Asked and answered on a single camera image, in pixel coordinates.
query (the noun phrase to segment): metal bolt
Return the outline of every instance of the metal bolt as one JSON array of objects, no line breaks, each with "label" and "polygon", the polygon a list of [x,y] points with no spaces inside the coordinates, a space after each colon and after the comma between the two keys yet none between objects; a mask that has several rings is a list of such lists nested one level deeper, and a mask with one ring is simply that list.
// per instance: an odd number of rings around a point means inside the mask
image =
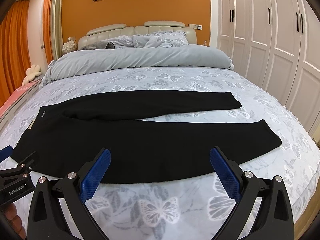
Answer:
[{"label": "metal bolt", "polygon": [[40,182],[40,183],[44,183],[44,182],[45,182],[45,177],[41,177],[41,178],[39,179],[39,182]]},{"label": "metal bolt", "polygon": [[244,173],[244,175],[247,177],[247,178],[252,178],[253,177],[253,173],[251,171],[246,171]]},{"label": "metal bolt", "polygon": [[70,172],[69,174],[68,174],[68,178],[69,179],[74,179],[75,177],[76,177],[76,173],[75,172]]},{"label": "metal bolt", "polygon": [[280,176],[276,176],[276,181],[281,182],[282,178]]}]

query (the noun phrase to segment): human hand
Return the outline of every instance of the human hand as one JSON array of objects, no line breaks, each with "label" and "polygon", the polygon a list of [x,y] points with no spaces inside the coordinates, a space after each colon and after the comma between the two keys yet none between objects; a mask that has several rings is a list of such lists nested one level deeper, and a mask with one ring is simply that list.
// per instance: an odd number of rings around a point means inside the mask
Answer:
[{"label": "human hand", "polygon": [[4,208],[4,215],[7,220],[10,222],[14,231],[22,238],[26,239],[26,232],[22,226],[21,218],[17,215],[17,208],[12,203]]}]

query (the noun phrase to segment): pink mattress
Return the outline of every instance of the pink mattress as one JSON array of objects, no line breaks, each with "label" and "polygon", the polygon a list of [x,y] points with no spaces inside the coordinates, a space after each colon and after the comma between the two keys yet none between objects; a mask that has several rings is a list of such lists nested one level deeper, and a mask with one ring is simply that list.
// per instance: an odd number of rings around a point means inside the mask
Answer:
[{"label": "pink mattress", "polygon": [[35,85],[37,81],[26,84],[23,87],[17,88],[12,95],[8,98],[8,100],[4,103],[4,105],[0,108],[0,118],[4,115],[4,113],[33,85]]}]

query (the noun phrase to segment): white wardrobe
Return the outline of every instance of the white wardrobe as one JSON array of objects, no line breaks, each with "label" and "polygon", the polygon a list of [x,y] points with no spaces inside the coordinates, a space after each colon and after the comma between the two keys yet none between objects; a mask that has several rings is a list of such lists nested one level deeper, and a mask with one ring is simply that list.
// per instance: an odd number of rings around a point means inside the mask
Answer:
[{"label": "white wardrobe", "polygon": [[320,22],[306,0],[219,0],[218,49],[235,71],[286,106],[312,135],[320,124]]}]

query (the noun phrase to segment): leather headboard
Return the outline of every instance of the leather headboard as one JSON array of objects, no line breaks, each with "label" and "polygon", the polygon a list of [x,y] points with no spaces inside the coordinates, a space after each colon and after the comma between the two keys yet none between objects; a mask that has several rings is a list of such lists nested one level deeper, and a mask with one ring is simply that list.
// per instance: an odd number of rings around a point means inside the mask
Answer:
[{"label": "leather headboard", "polygon": [[113,24],[93,29],[78,41],[78,50],[83,46],[118,36],[132,36],[135,34],[148,34],[158,31],[185,31],[187,40],[190,44],[197,44],[196,31],[186,27],[184,23],[172,21],[150,21],[145,22],[144,26],[127,27],[126,24]]}]

